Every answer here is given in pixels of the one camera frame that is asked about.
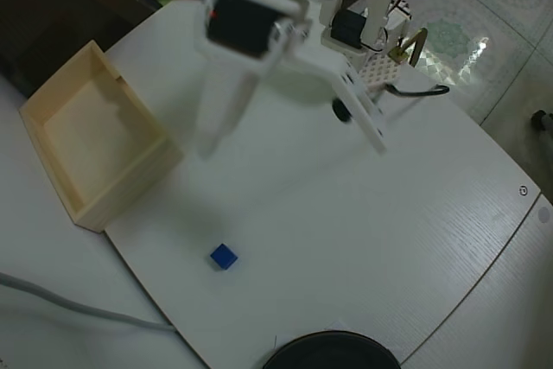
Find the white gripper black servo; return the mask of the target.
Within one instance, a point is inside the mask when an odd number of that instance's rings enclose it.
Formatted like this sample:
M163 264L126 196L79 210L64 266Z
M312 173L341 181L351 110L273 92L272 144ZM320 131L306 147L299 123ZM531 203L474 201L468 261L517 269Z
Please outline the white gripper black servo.
M305 15L302 0L207 0L194 22L194 46L207 60L195 128L202 157L236 129Z

